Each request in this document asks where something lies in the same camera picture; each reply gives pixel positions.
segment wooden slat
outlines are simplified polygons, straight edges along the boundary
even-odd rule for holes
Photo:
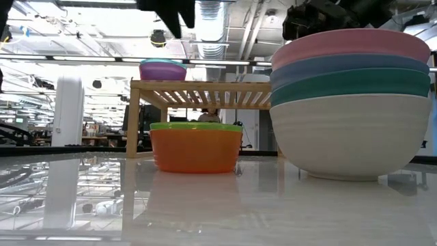
[[[220,98],[220,105],[224,105],[226,103],[225,92],[219,92],[218,97]]]
[[[252,105],[253,99],[257,96],[258,92],[251,92],[251,95],[249,96],[249,99],[247,99],[246,104]]]
[[[237,105],[241,106],[244,102],[244,99],[246,98],[247,92],[241,92],[240,97],[238,99]]]
[[[216,100],[216,92],[215,91],[208,91],[210,98],[211,98],[211,104],[215,105],[217,103]]]
[[[191,103],[191,104],[186,104],[186,103],[182,103],[182,104],[175,104],[175,105],[169,105],[169,107],[174,107],[174,108],[187,108],[187,109],[192,109],[192,108],[198,108],[199,105]],[[238,105],[238,104],[233,104],[233,105],[229,105],[229,104],[225,104],[225,105],[213,105],[213,104],[207,104],[204,105],[202,107],[208,108],[208,107],[212,107],[212,108],[219,108],[219,109],[270,109],[270,105]]]
[[[176,95],[176,93],[174,93],[173,91],[169,90],[169,91],[167,91],[167,93],[170,94],[170,96],[171,96],[174,100],[176,100],[176,102],[178,102],[178,103],[183,103],[182,100],[180,100],[179,96]]]
[[[139,97],[140,93],[138,89],[130,90],[128,140],[126,143],[126,156],[128,158],[135,158],[137,156]]]
[[[190,99],[183,90],[178,90],[178,94],[185,100],[186,103],[190,102]]]
[[[199,93],[200,98],[202,99],[202,103],[203,104],[208,104],[210,102],[208,102],[208,99],[205,96],[205,92],[204,91],[197,91]]]
[[[215,92],[269,92],[271,86],[267,82],[201,82],[201,81],[131,81],[131,88],[141,90],[208,90]]]
[[[162,91],[156,91],[160,96],[162,96],[165,100],[167,100],[168,103],[175,103],[176,101],[173,100],[171,97],[169,97],[165,92]]]
[[[231,96],[229,97],[229,105],[234,105],[236,95],[237,92],[231,92]]]
[[[264,101],[264,103],[262,104],[262,106],[267,106],[270,104],[270,96],[272,96],[272,94],[270,93],[269,95],[266,96],[266,101]]]
[[[255,105],[259,105],[263,99],[268,95],[268,92],[262,92],[257,101],[255,102]]]
[[[191,96],[191,98],[193,99],[193,101],[194,101],[195,103],[199,104],[199,99],[197,99],[197,95],[196,95],[196,93],[194,93],[194,91],[187,91],[187,92],[190,94],[190,96]]]
[[[153,91],[141,91],[141,98],[159,109],[163,109],[167,105],[167,102],[155,95]]]

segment plastic bowl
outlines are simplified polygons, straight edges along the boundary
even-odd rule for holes
[[[428,96],[428,74],[401,68],[366,68],[332,72],[276,89],[272,106],[308,98],[344,94],[407,94]]]
[[[431,100],[366,94],[288,102],[270,110],[282,153],[319,178],[375,180],[411,161],[427,130]]]
[[[400,31],[341,29],[299,38],[282,46],[272,57],[272,69],[310,57],[347,53],[401,55],[426,64],[431,51],[421,39]]]
[[[150,137],[159,170],[217,174],[234,170],[242,127],[201,122],[153,123]]]
[[[140,77],[143,80],[176,80],[183,81],[186,69],[166,62],[146,62],[139,66]]]
[[[186,69],[185,64],[182,64],[182,63],[180,63],[180,62],[178,62],[178,61],[173,61],[173,60],[171,60],[171,59],[154,59],[154,58],[151,58],[151,59],[144,59],[144,60],[142,60],[142,61],[140,62],[140,64],[146,64],[146,63],[150,63],[150,62],[170,63],[170,64],[175,64],[175,65],[181,66],[181,67],[183,67],[183,68]]]
[[[360,68],[405,68],[429,73],[429,66],[421,61],[398,55],[341,54],[312,57],[275,70],[270,75],[272,91],[277,88],[330,72]]]

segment wooden rack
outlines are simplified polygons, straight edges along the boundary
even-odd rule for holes
[[[151,157],[137,153],[139,100],[161,110],[167,121],[168,108],[270,109],[270,84],[266,82],[131,81],[127,157]]]

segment person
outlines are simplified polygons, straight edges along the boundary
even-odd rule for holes
[[[221,123],[220,117],[218,116],[219,111],[217,109],[202,109],[202,113],[203,114],[199,116],[197,121]]]

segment shelf leg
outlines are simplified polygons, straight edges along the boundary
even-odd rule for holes
[[[278,146],[278,157],[285,158],[284,154],[282,154],[281,148]]]
[[[167,122],[168,108],[161,109],[161,122]]]
[[[139,89],[130,89],[128,140],[126,146],[126,156],[132,159],[135,158],[137,155],[138,120],[139,120]]]

